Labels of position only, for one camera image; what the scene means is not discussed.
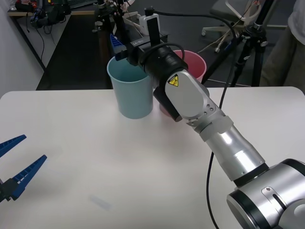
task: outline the electronic equipment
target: electronic equipment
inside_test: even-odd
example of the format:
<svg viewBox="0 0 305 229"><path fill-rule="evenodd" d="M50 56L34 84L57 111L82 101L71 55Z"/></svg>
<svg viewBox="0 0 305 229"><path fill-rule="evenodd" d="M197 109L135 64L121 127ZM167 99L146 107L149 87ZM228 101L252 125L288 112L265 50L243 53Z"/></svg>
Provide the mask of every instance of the electronic equipment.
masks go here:
<svg viewBox="0 0 305 229"><path fill-rule="evenodd" d="M287 159L269 167L169 48L175 44L161 41L154 13L145 9L149 36L126 45L116 60L127 58L158 82L154 97L175 121L184 120L208 144L236 184L227 204L244 229L305 228L305 164Z"/></svg>
<svg viewBox="0 0 305 229"><path fill-rule="evenodd" d="M94 3L97 3L97 0L68 0L68 4L71 9L92 5Z"/></svg>
<svg viewBox="0 0 305 229"><path fill-rule="evenodd" d="M36 29L52 26L65 21L66 15L69 14L71 14L71 9L68 5L68 0L54 0L52 5L44 6L43 3L42 7L36 8L30 18L30 23Z"/></svg>

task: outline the white cable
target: white cable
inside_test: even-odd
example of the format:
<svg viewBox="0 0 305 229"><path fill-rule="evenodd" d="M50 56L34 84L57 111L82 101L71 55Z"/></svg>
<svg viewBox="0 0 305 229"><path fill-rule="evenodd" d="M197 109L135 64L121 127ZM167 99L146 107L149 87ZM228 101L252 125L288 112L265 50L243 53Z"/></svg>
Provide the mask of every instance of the white cable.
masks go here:
<svg viewBox="0 0 305 229"><path fill-rule="evenodd" d="M218 81L218 80L211 80L211 79L208 79L208 81L211 81L211 82L216 82L216 83L223 83L223 84L226 84L226 82L222 82L222 81ZM245 85L245 84L235 84L237 86L241 86L241 87L251 87L249 85Z"/></svg>
<svg viewBox="0 0 305 229"><path fill-rule="evenodd" d="M256 1L253 1L253 2L250 4L249 8L245 11L244 14L246 14L246 13L248 12L248 10L252 7L252 5L255 4L255 3L256 3ZM234 28L240 21L241 21L241 18L240 18L232 27ZM227 35L228 33L230 33L230 32L231 32L231 31L228 30L221 38L219 38L218 40L214 41L213 43L211 43L211 44L205 46L203 49L201 49L201 50L198 51L197 53L201 53L201 52L203 52L204 50L206 50L207 48L209 48L210 46L212 46L213 44L218 43L224 36L226 36L226 35Z"/></svg>

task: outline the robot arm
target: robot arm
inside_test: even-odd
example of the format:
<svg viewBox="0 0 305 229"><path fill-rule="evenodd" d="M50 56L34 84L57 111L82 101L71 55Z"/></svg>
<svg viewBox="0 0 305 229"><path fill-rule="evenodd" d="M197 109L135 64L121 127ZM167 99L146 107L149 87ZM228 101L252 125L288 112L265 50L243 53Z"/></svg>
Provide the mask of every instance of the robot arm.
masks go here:
<svg viewBox="0 0 305 229"><path fill-rule="evenodd" d="M298 229L301 220L287 220L287 212L292 214L293 207L302 206L300 200L305 199L305 165L287 159L269 168L211 100L208 90L189 74L187 64L168 47L173 44L161 43L158 17L145 13L151 18L143 20L149 37L131 42L116 59L127 58L152 77L158 85L155 98L175 121L183 119L208 144L237 186L227 203L244 229Z"/></svg>

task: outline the warning sticker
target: warning sticker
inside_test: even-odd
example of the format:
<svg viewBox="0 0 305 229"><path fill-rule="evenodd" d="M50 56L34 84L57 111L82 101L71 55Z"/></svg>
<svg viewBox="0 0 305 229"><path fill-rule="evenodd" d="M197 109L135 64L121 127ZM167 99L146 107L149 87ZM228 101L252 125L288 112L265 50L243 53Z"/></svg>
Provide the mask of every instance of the warning sticker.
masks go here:
<svg viewBox="0 0 305 229"><path fill-rule="evenodd" d="M170 85L178 87L178 75L175 75L172 79L168 81Z"/></svg>

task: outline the chair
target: chair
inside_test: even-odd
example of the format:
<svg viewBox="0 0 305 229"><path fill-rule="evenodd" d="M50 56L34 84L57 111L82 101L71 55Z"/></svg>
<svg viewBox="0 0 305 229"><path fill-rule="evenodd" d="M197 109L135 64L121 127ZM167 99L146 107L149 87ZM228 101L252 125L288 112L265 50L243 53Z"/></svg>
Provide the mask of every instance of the chair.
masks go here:
<svg viewBox="0 0 305 229"><path fill-rule="evenodd" d="M262 1L257 1L260 2L259 5L257 4L252 4L254 0L218 0L213 7L210 10L210 13L212 15L215 15L217 17L226 19L228 21L231 21L233 24L236 24L234 29L236 33L238 34L242 30L245 29L246 26L254 22L260 13L262 9ZM287 26L282 26L282 25L266 25L275 8L278 3L278 0L275 0L273 3L272 8L270 9L266 20L264 22L265 27L267 29L276 29L276 30L284 30ZM227 32L228 27L226 26L219 26L219 27L204 27L202 29L202 36L206 35L207 31L217 31L217 32ZM225 41L225 39L229 36L230 33L227 33L223 36L221 39L219 45L215 49L215 52L220 51L220 47Z"/></svg>

